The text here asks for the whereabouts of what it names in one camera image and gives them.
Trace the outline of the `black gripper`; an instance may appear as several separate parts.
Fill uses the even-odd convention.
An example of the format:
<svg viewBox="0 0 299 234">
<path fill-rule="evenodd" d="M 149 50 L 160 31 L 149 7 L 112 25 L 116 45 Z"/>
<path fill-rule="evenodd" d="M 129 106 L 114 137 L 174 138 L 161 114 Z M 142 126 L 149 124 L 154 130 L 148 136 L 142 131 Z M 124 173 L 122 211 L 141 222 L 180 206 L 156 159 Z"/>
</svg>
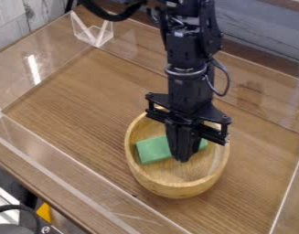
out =
<svg viewBox="0 0 299 234">
<path fill-rule="evenodd" d="M 188 162 L 199 150 L 201 139 L 220 145 L 227 144 L 231 117 L 212 104 L 215 65 L 195 69 L 164 68 L 168 93 L 148 93 L 146 116 L 164 124 L 170 155 Z"/>
</svg>

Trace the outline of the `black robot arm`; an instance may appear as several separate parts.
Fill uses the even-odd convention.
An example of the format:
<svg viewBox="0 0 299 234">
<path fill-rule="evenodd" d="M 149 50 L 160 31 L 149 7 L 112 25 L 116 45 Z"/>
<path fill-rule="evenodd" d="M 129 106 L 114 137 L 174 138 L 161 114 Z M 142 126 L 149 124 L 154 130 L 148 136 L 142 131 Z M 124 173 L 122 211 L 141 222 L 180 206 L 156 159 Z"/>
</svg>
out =
<svg viewBox="0 0 299 234">
<path fill-rule="evenodd" d="M 156 13 L 166 64 L 166 93 L 148 93 L 146 117 L 164 124 L 169 154 L 188 162 L 208 140 L 227 144 L 232 119 L 212 104 L 225 90 L 215 88 L 215 70 L 224 66 L 215 59 L 223 33 L 216 21 L 215 0 L 122 0 L 124 10 L 109 13 L 96 0 L 80 0 L 82 6 L 110 22 L 126 20 L 141 6 Z"/>
</svg>

